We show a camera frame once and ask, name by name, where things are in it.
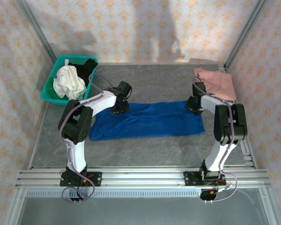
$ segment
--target gray table surface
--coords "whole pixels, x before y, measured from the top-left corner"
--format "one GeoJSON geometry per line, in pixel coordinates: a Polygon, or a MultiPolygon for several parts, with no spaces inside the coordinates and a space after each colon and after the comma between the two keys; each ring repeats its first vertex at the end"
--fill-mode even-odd
{"type": "MultiPolygon", "coordinates": [[[[97,73],[108,78],[114,86],[122,80],[133,92],[130,103],[184,101],[192,95],[193,69],[202,67],[218,70],[217,65],[99,65],[97,73]]],[[[102,88],[108,84],[99,77],[94,83],[102,88]]],[[[90,97],[98,94],[95,89],[90,97]]],[[[58,141],[58,122],[65,106],[49,104],[33,162],[33,167],[65,167],[67,150],[58,141]]],[[[85,141],[85,159],[93,166],[199,166],[214,144],[212,113],[202,114],[206,133],[194,136],[150,137],[110,141],[85,141]]],[[[244,165],[241,147],[230,154],[226,165],[244,165]]]]}
{"type": "MultiPolygon", "coordinates": [[[[232,190],[219,193],[217,199],[232,190]]],[[[204,204],[199,198],[91,198],[69,204],[60,197],[25,198],[18,225],[268,225],[257,188],[204,204]]]]}

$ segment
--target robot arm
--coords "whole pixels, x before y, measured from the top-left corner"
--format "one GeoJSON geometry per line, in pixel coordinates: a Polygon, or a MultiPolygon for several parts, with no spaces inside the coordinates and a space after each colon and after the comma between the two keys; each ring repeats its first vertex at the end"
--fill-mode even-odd
{"type": "Polygon", "coordinates": [[[68,144],[68,163],[66,171],[62,173],[62,178],[69,181],[72,186],[76,186],[75,183],[79,184],[81,182],[81,178],[76,172],[83,176],[86,175],[87,164],[84,158],[84,142],[89,134],[92,117],[106,108],[110,108],[113,114],[127,112],[129,105],[126,97],[130,91],[132,91],[131,86],[122,81],[118,87],[105,89],[103,93],[92,98],[82,101],[70,100],[68,102],[59,121],[58,129],[60,129],[65,117],[74,107],[87,102],[72,113],[61,132],[61,136],[68,144]]]}
{"type": "MultiPolygon", "coordinates": [[[[195,83],[201,90],[205,91],[203,82],[195,83]]],[[[193,96],[191,96],[186,107],[196,115],[201,115],[204,109],[214,114],[214,137],[215,143],[209,156],[203,161],[201,166],[202,180],[218,179],[220,169],[228,158],[231,151],[247,136],[247,125],[245,119],[244,106],[242,104],[229,103],[232,109],[232,117],[229,117],[228,106],[222,101],[205,95],[192,85],[193,96]],[[232,132],[230,120],[233,120],[234,141],[227,150],[231,142],[232,132]]]]}

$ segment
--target floral wallpaper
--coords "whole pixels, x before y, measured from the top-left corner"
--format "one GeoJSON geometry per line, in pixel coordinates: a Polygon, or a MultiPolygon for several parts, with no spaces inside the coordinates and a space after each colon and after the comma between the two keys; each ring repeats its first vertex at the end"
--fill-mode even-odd
{"type": "Polygon", "coordinates": [[[55,54],[101,63],[226,61],[258,0],[28,0],[55,54]]]}
{"type": "Polygon", "coordinates": [[[281,211],[281,0],[268,2],[229,71],[258,166],[269,170],[281,211]]]}
{"type": "Polygon", "coordinates": [[[0,0],[0,225],[35,145],[45,110],[39,95],[51,68],[15,1],[0,0]]]}

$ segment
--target laundry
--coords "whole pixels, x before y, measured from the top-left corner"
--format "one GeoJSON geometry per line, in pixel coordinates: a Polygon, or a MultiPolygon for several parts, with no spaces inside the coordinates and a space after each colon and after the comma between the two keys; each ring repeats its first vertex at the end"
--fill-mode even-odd
{"type": "Polygon", "coordinates": [[[73,64],[69,62],[69,66],[74,66],[76,67],[77,70],[77,75],[83,79],[85,86],[88,86],[89,84],[89,75],[93,73],[94,68],[98,65],[97,62],[95,62],[92,59],[88,59],[85,64],[79,65],[79,64],[73,64]]]}
{"type": "Polygon", "coordinates": [[[229,101],[235,101],[236,95],[232,75],[218,71],[208,71],[202,68],[194,69],[195,80],[204,82],[206,92],[229,101]]]}
{"type": "Polygon", "coordinates": [[[90,129],[92,141],[205,133],[202,117],[186,109],[186,101],[129,104],[129,112],[112,115],[105,109],[90,129]]]}
{"type": "Polygon", "coordinates": [[[85,83],[78,77],[76,68],[69,65],[58,70],[53,88],[60,98],[67,96],[69,100],[81,100],[86,91],[85,83]]]}
{"type": "Polygon", "coordinates": [[[52,98],[52,99],[58,99],[58,100],[69,100],[69,98],[68,98],[66,95],[65,95],[63,98],[60,98],[60,97],[56,94],[56,92],[55,92],[55,90],[54,90],[54,88],[53,88],[53,81],[54,81],[54,79],[53,79],[52,77],[48,77],[48,81],[47,81],[47,83],[46,83],[46,90],[47,90],[47,92],[48,92],[50,98],[52,98]]]}

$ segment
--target white cloth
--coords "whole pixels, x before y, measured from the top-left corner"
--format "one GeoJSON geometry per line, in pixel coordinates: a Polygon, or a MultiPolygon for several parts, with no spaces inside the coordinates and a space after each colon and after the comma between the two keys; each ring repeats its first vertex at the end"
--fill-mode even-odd
{"type": "Polygon", "coordinates": [[[58,70],[53,88],[60,98],[66,95],[69,100],[81,100],[86,91],[85,83],[78,77],[74,66],[63,66],[58,70]]]}

